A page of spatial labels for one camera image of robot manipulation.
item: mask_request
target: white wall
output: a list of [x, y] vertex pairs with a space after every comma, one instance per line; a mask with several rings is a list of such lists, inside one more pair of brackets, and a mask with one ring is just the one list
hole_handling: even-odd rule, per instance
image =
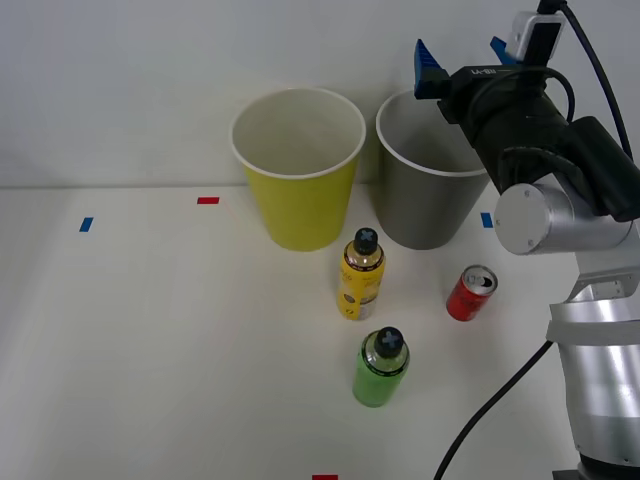
[[[286, 86], [324, 86], [355, 101], [371, 122], [389, 94], [413, 83], [416, 38], [450, 72], [495, 63], [491, 36], [506, 36], [516, 11], [536, 4], [4, 0], [0, 185], [243, 182], [227, 129], [249, 99]], [[633, 141], [640, 132], [640, 2], [573, 5]], [[573, 81], [578, 113], [596, 114], [609, 127], [606, 102], [572, 32], [552, 66]]]

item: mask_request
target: can top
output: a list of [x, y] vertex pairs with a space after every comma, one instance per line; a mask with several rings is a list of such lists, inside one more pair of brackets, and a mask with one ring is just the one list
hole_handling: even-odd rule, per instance
[[378, 249], [378, 234], [373, 228], [361, 228], [353, 239], [353, 248], [360, 255], [371, 255]]
[[483, 265], [471, 265], [462, 272], [462, 282], [476, 295], [491, 295], [498, 288], [498, 277]]

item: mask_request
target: paper cup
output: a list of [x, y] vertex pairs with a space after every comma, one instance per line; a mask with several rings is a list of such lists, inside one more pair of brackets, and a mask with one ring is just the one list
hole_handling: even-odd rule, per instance
[[413, 91], [382, 104], [376, 130], [382, 155], [374, 203], [382, 229], [415, 250], [446, 244], [489, 181], [475, 150], [435, 100], [416, 100]]
[[238, 115], [231, 148], [274, 242], [310, 251], [338, 237], [365, 136], [357, 107], [321, 89], [277, 92]]

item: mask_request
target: red tape marker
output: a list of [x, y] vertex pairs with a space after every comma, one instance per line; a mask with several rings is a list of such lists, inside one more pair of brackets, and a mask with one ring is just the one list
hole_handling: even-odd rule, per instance
[[220, 197], [198, 197], [198, 205], [217, 205]]

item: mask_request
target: soda can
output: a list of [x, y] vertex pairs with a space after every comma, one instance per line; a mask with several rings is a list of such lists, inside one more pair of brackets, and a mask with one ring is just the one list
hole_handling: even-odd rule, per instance
[[498, 288], [498, 277], [483, 265], [467, 267], [447, 300], [447, 312], [456, 320], [468, 322], [487, 303]]

